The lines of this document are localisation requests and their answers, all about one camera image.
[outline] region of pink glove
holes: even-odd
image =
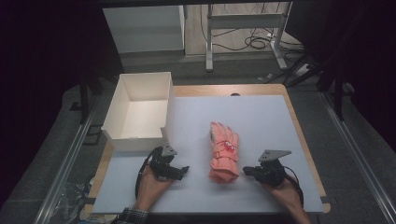
[[[213,159],[209,177],[217,183],[230,183],[239,176],[236,166],[239,136],[231,128],[213,121],[210,122],[210,129]]]

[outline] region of sleeve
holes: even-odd
[[[117,224],[144,224],[148,214],[147,211],[127,207],[120,215]]]

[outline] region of black curtain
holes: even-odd
[[[346,47],[343,69],[355,89],[352,103],[396,151],[395,9],[394,1],[372,1]]]
[[[99,7],[3,1],[0,22],[3,204],[49,133],[64,92],[83,76],[119,75],[122,65]]]

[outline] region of human hand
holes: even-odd
[[[300,196],[296,188],[288,179],[284,179],[283,182],[277,187],[273,187],[268,184],[262,184],[262,186],[267,189],[282,206],[288,209],[291,216],[297,223],[311,223],[308,214],[301,205]]]
[[[147,165],[140,180],[139,194],[134,203],[134,209],[148,211],[174,181],[174,179],[158,180]]]

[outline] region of wooden table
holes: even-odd
[[[249,85],[203,85],[203,86],[175,86],[175,96],[227,96],[232,93],[239,93],[241,95],[283,95],[286,105],[289,109],[291,119],[294,123],[294,127],[300,139],[301,145],[304,150],[306,160],[308,161],[309,167],[314,176],[315,182],[318,187],[320,197],[326,197],[326,192],[321,184],[320,177],[318,175],[317,168],[314,160],[312,159],[311,152],[309,151],[308,144],[305,142],[303,131],[301,130],[300,124],[295,115],[293,106],[290,98],[286,91],[286,88],[281,84],[249,84]],[[99,189],[105,179],[106,170],[110,163],[111,155],[113,153],[113,146],[107,141],[102,159],[99,163],[95,178],[93,179],[93,185],[89,194],[89,198],[96,198]],[[324,212],[330,212],[331,206],[329,203],[324,203]],[[85,210],[90,213],[92,210],[92,204],[86,204]]]

